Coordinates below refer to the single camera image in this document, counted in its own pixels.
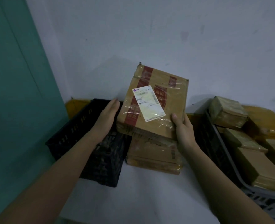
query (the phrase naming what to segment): white wall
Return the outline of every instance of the white wall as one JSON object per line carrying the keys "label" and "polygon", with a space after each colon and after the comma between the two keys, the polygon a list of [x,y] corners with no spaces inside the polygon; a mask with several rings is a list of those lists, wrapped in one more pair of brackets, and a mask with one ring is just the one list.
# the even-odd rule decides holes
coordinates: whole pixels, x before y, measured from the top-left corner
{"label": "white wall", "polygon": [[275,0],[27,0],[64,101],[124,99],[137,64],[275,111]]}

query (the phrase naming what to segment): hand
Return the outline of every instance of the hand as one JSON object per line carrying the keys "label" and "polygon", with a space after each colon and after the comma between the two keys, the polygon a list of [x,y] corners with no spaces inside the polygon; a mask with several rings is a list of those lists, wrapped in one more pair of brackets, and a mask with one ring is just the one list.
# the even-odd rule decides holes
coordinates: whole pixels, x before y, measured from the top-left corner
{"label": "hand", "polygon": [[184,154],[189,150],[198,147],[194,137],[193,126],[188,119],[188,116],[186,114],[184,115],[184,123],[182,123],[181,119],[179,119],[176,114],[173,113],[172,120],[176,125],[176,133],[179,141],[178,149],[180,152]]}
{"label": "hand", "polygon": [[118,99],[111,100],[100,113],[95,125],[89,131],[97,144],[102,142],[104,137],[109,133],[119,107],[120,101],[118,101]]}

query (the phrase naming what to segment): teal door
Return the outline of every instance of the teal door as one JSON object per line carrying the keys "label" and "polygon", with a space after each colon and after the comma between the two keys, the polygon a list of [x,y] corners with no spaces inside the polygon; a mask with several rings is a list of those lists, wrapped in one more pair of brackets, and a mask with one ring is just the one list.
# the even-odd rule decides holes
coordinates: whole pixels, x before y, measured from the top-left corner
{"label": "teal door", "polygon": [[0,0],[0,212],[54,162],[68,121],[25,0]]}

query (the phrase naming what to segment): forearm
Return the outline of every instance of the forearm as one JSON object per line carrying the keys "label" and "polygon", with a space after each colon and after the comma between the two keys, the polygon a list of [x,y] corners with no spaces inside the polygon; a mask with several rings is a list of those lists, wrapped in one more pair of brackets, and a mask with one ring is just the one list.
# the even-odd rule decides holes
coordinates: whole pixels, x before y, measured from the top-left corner
{"label": "forearm", "polygon": [[93,135],[88,132],[1,213],[0,223],[52,223],[96,144]]}
{"label": "forearm", "polygon": [[257,204],[233,184],[195,145],[184,149],[207,200],[221,223],[275,223]]}

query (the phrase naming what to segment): plastic basket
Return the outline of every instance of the plastic basket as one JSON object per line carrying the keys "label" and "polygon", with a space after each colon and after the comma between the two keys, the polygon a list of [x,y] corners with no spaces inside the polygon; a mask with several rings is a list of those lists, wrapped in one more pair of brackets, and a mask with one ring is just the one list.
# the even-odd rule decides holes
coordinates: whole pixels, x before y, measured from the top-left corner
{"label": "plastic basket", "polygon": [[[52,156],[58,160],[76,142],[78,142],[95,124],[101,111],[106,107],[109,100],[93,99],[76,116],[65,124],[46,145],[49,147]],[[116,187],[121,173],[122,164],[131,137],[117,132],[114,124],[108,135],[99,143],[91,153],[90,158],[84,167],[80,178],[97,181],[100,184]]]}
{"label": "plastic basket", "polygon": [[253,187],[242,179],[216,126],[212,124],[208,112],[203,116],[199,135],[201,139],[197,141],[201,149],[233,183],[275,220],[275,192]]}

